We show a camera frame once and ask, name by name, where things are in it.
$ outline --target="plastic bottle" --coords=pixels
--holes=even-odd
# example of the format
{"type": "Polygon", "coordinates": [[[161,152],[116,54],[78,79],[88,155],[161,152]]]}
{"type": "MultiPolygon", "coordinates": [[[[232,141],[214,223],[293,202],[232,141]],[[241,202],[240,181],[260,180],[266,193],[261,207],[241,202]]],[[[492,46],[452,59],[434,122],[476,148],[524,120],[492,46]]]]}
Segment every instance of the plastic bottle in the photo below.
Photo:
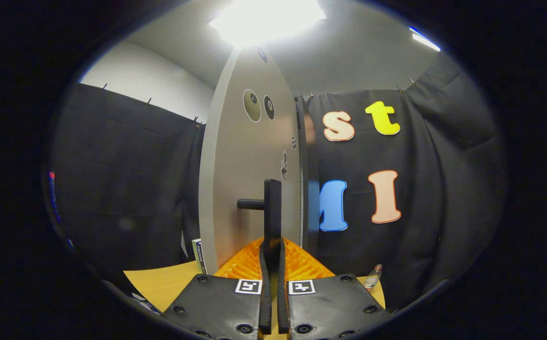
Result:
{"type": "Polygon", "coordinates": [[[377,283],[379,283],[380,277],[383,275],[382,270],[383,265],[377,264],[376,267],[374,267],[374,270],[368,274],[366,282],[363,284],[368,292],[371,291],[377,283]]]}

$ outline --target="box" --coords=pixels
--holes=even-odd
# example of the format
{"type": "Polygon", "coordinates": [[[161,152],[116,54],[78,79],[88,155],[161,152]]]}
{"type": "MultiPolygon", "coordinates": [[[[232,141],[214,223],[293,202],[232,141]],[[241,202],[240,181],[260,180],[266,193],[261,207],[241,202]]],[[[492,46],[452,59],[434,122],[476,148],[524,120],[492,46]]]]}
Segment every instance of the box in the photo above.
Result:
{"type": "Polygon", "coordinates": [[[192,247],[194,248],[194,256],[198,263],[198,269],[202,274],[208,274],[206,272],[206,265],[204,264],[204,256],[202,256],[202,239],[192,239],[192,247]]]}

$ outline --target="wooden table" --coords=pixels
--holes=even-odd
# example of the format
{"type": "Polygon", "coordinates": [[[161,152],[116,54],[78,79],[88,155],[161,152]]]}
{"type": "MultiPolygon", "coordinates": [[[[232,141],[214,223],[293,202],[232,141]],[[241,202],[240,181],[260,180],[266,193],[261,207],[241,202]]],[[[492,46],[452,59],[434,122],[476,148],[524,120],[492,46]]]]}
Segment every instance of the wooden table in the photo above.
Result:
{"type": "MultiPolygon", "coordinates": [[[[162,312],[175,301],[189,281],[199,273],[196,261],[146,271],[124,272],[141,295],[162,312]]],[[[366,276],[359,276],[357,280],[363,284],[366,281],[366,276]]],[[[386,308],[381,282],[372,289],[370,294],[383,308],[386,308]]],[[[265,339],[286,340],[286,334],[278,334],[278,299],[276,294],[272,297],[271,335],[265,335],[265,339]]]]}

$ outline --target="ceiling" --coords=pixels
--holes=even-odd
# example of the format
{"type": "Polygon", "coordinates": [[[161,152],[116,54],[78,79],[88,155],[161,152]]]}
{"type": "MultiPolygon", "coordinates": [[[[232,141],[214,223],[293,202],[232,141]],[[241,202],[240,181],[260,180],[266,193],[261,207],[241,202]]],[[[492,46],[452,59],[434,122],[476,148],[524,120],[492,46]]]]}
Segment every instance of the ceiling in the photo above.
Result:
{"type": "MultiPolygon", "coordinates": [[[[233,49],[208,25],[231,0],[192,0],[127,37],[215,88],[233,49]]],[[[407,88],[437,52],[380,9],[353,0],[317,0],[327,19],[265,44],[295,95],[407,88]]]]}

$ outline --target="black curtain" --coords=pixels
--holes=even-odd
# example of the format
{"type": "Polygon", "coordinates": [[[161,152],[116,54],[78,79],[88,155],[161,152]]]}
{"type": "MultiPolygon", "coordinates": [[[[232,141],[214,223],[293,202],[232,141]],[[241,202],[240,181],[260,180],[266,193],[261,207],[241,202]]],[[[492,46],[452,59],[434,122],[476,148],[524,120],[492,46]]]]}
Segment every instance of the black curtain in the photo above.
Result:
{"type": "Polygon", "coordinates": [[[366,90],[302,97],[316,128],[319,180],[346,181],[346,230],[319,232],[317,258],[334,273],[363,276],[383,264],[388,310],[404,307],[445,278],[456,278],[487,246],[507,192],[504,147],[472,80],[440,53],[406,91],[366,90]],[[364,109],[393,106],[398,134],[379,133],[364,109]],[[346,111],[355,136],[330,142],[323,115],[346,111]],[[396,170],[401,217],[375,224],[368,175],[396,170]]]}
{"type": "Polygon", "coordinates": [[[71,89],[49,155],[56,228],[103,279],[135,291],[122,271],[193,260],[202,138],[204,125],[168,110],[84,84],[71,89]]]}

